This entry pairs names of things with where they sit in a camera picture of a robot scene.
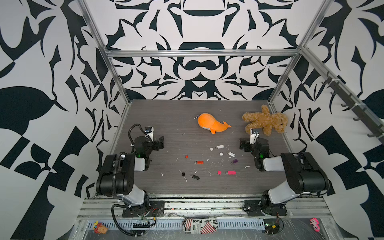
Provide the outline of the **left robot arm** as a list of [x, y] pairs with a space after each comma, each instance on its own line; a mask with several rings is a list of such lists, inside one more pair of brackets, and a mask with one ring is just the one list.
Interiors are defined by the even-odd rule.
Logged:
[[154, 128], [143, 128], [140, 124], [131, 126], [128, 132], [132, 151], [107, 155], [96, 182], [98, 195], [112, 197], [129, 208], [150, 207], [148, 194], [134, 183], [136, 172], [147, 171], [151, 164], [153, 151], [164, 148], [164, 137], [154, 139]]

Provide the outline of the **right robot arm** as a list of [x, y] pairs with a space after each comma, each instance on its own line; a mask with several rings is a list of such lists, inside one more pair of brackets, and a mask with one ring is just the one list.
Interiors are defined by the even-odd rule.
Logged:
[[282, 207], [302, 195], [325, 194], [330, 187], [326, 173], [309, 152], [281, 153], [270, 157], [269, 141], [263, 138], [240, 138], [239, 148], [254, 157], [256, 168], [261, 172], [284, 172], [286, 181], [266, 191], [261, 197], [260, 208]]

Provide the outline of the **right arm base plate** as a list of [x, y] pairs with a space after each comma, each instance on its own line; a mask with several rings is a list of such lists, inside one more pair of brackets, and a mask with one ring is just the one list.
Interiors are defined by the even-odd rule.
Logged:
[[269, 202], [263, 203], [262, 200], [246, 200], [243, 211], [249, 217], [284, 217], [287, 215], [286, 204], [274, 205]]

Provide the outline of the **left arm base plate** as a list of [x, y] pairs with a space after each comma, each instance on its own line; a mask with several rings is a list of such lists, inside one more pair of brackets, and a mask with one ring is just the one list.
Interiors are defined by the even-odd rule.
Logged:
[[164, 201], [144, 202], [139, 206], [126, 207], [123, 210], [123, 218], [134, 217], [162, 217], [164, 215]]

